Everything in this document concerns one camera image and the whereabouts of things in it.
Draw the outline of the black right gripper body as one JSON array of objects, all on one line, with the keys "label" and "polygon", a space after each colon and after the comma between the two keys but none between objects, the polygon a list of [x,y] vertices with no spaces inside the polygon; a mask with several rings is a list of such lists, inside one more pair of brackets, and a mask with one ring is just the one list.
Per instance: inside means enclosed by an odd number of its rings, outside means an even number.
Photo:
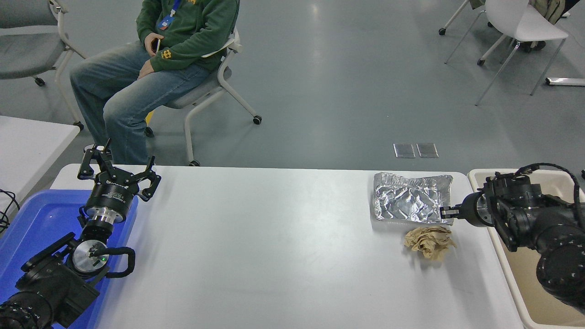
[{"label": "black right gripper body", "polygon": [[481,192],[474,192],[466,196],[462,202],[462,219],[475,227],[481,227],[480,215],[477,212],[477,202]]}]

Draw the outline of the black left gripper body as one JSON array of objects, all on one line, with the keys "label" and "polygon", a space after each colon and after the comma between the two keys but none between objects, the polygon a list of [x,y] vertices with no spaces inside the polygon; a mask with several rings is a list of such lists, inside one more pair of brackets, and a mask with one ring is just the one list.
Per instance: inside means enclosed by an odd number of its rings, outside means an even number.
[{"label": "black left gripper body", "polygon": [[96,176],[94,188],[85,205],[85,213],[93,215],[99,208],[114,210],[127,215],[134,196],[138,193],[137,183],[126,183],[126,177],[117,174],[113,179],[108,173]]}]

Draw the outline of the person's right hand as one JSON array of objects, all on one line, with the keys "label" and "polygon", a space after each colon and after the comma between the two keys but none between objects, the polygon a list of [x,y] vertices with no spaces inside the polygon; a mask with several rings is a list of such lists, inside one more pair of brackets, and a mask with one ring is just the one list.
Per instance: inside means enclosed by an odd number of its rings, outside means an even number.
[{"label": "person's right hand", "polygon": [[160,41],[164,39],[162,35],[151,32],[144,38],[144,47],[152,58],[159,51]]}]

